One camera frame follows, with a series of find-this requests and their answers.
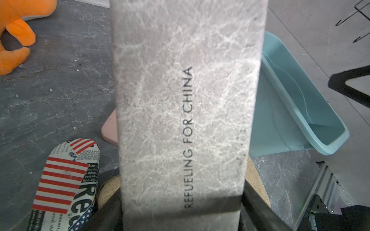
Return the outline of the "grey marble glasses case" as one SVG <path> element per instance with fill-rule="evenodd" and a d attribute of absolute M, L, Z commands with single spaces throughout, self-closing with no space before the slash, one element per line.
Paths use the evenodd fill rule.
<path fill-rule="evenodd" d="M 111 1 L 124 230 L 238 230 L 267 8 Z"/>

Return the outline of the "teal plastic storage box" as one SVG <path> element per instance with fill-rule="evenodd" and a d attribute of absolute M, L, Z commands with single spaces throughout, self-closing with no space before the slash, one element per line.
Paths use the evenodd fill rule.
<path fill-rule="evenodd" d="M 329 156 L 349 136 L 344 122 L 285 44 L 266 32 L 249 155 L 314 149 Z"/>

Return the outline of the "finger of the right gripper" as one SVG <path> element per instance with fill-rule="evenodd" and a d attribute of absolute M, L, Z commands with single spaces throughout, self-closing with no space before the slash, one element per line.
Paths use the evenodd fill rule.
<path fill-rule="evenodd" d="M 369 75 L 369 65 L 337 73 L 329 78 L 328 87 L 369 108 L 370 96 L 346 84 L 348 80 L 358 79 Z"/>

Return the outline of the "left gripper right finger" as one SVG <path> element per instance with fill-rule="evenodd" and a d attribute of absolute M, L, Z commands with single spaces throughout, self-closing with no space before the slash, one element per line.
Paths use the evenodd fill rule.
<path fill-rule="evenodd" d="M 246 180 L 241 202 L 258 231 L 292 231 Z"/>

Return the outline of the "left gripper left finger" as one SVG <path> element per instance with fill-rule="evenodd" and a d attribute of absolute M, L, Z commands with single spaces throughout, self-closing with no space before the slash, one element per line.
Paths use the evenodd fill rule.
<path fill-rule="evenodd" d="M 105 205 L 81 227 L 80 231 L 113 231 L 120 220 L 122 220 L 122 209 L 119 188 Z"/>

